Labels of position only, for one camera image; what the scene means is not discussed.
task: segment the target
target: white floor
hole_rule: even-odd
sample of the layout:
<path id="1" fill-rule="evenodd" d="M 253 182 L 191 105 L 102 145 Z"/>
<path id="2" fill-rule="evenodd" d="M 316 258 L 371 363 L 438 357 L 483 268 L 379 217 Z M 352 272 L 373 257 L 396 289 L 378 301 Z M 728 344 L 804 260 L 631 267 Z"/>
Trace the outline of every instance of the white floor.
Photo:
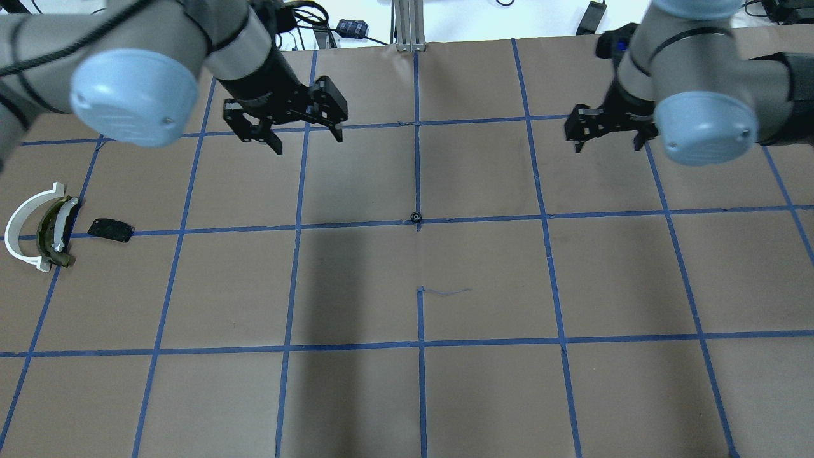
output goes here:
<path id="1" fill-rule="evenodd" d="M 21 0 L 35 11 L 31 0 Z M 35 0 L 44 13 L 90 13 L 104 7 L 104 0 Z M 391 0 L 318 0 L 330 14 L 330 24 L 340 19 L 364 20 L 369 35 L 389 42 Z M 617 29 L 628 22 L 640 22 L 650 0 L 606 0 L 606 14 L 599 32 Z M 501 7 L 495 0 L 424 0 L 425 34 L 428 42 L 473 42 L 503 38 L 557 37 L 573 35 L 585 13 L 589 0 L 515 0 L 511 7 Z M 752 14 L 763 14 L 759 5 L 751 5 Z M 741 10 L 733 18 L 734 27 L 770 25 L 765 18 L 747 16 Z M 284 50 L 300 40 L 283 34 Z M 303 30 L 305 48 L 315 49 L 310 30 Z M 373 42 L 342 38 L 340 47 L 375 46 Z"/>

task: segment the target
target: gray robot arm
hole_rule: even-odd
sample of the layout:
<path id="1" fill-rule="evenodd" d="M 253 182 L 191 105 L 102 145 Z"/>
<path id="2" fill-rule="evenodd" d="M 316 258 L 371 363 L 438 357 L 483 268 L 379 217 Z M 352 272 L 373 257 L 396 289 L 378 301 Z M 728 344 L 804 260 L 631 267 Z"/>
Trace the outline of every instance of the gray robot arm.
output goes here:
<path id="1" fill-rule="evenodd" d="M 740 0 L 654 0 L 641 25 L 606 33 L 597 56 L 616 77 L 598 109 L 577 105 L 565 125 L 579 152 L 635 130 L 636 150 L 661 136 L 686 165 L 730 161 L 755 142 L 814 144 L 814 55 L 741 60 L 729 27 Z"/>
<path id="2" fill-rule="evenodd" d="M 120 141 L 169 144 L 183 133 L 204 66 L 234 97 L 224 118 L 242 141 L 280 153 L 272 125 L 296 120 L 341 141 L 344 97 L 328 77 L 300 83 L 274 45 L 281 4 L 121 0 L 103 15 L 0 16 L 0 161 L 43 112 L 73 112 Z"/>

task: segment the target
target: blue cap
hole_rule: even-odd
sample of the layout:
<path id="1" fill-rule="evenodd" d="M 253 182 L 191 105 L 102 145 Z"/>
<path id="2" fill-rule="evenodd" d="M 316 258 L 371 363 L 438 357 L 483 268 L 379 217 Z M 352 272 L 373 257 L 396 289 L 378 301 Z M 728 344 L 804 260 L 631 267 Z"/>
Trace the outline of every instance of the blue cap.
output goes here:
<path id="1" fill-rule="evenodd" d="M 721 20 L 732 17 L 743 0 L 654 0 L 660 10 L 689 20 Z"/>
<path id="2" fill-rule="evenodd" d="M 163 147 L 179 139 L 198 98 L 192 72 L 166 55 L 115 49 L 92 55 L 71 79 L 71 107 L 111 139 Z"/>
<path id="3" fill-rule="evenodd" d="M 684 165 L 720 164 L 745 154 L 757 141 L 755 112 L 717 92 L 682 92 L 655 110 L 664 151 Z"/>

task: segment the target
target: metal post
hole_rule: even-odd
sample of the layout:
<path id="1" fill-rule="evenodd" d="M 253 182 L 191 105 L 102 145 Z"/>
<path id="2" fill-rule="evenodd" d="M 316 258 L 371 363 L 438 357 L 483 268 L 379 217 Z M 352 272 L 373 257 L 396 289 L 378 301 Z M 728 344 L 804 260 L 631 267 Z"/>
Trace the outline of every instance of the metal post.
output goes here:
<path id="1" fill-rule="evenodd" d="M 396 16 L 396 49 L 424 51 L 424 0 L 393 0 Z"/>

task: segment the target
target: light blue joint cap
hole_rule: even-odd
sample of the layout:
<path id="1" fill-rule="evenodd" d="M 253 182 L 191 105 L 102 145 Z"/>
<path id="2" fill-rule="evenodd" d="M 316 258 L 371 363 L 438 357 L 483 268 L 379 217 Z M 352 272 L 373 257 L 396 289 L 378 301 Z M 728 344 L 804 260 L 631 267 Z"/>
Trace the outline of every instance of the light blue joint cap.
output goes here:
<path id="1" fill-rule="evenodd" d="M 71 79 L 71 107 L 111 139 L 163 147 L 179 139 L 198 98 L 192 72 L 166 55 L 115 49 L 92 55 Z"/>
<path id="2" fill-rule="evenodd" d="M 689 20 L 721 20 L 732 17 L 743 0 L 654 0 L 660 10 Z"/>
<path id="3" fill-rule="evenodd" d="M 757 141 L 755 112 L 717 92 L 682 92 L 655 110 L 664 151 L 683 165 L 720 164 L 737 159 Z"/>

